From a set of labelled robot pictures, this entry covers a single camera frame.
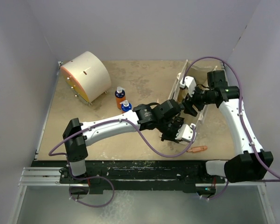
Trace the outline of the canvas tote bag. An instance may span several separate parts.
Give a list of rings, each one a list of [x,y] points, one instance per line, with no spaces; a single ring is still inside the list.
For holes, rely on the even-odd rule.
[[[217,60],[198,61],[190,65],[191,61],[186,60],[182,70],[177,74],[171,88],[168,99],[172,99],[184,106],[180,118],[174,124],[179,126],[176,134],[176,141],[181,144],[188,144],[193,137],[193,129],[198,133],[203,126],[208,105],[203,106],[194,103],[192,100],[196,94],[201,94],[208,89],[207,73],[221,68]]]

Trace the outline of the bright blue orange pump bottle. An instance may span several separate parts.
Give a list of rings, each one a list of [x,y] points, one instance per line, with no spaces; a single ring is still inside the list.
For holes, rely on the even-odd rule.
[[[122,113],[132,110],[132,105],[128,100],[124,100],[124,101],[120,102],[120,105],[121,105]]]

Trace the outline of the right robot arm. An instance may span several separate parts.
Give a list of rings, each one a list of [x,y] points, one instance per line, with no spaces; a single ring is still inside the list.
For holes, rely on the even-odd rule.
[[[256,139],[246,117],[240,90],[229,86],[223,70],[207,73],[208,86],[201,89],[190,76],[180,80],[180,88],[187,89],[183,99],[184,113],[196,116],[205,105],[215,104],[224,116],[233,140],[235,157],[228,161],[211,160],[198,171],[202,182],[210,182],[215,175],[225,177],[229,182],[260,181],[273,162],[271,152],[266,152]]]

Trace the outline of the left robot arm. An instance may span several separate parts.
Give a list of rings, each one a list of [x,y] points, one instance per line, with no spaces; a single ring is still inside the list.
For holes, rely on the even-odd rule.
[[[87,147],[106,138],[119,134],[157,129],[162,140],[175,141],[178,129],[183,125],[182,104],[173,99],[162,104],[140,104],[121,115],[96,122],[81,123],[78,118],[70,120],[63,132],[70,177],[82,183],[87,177],[85,159]]]

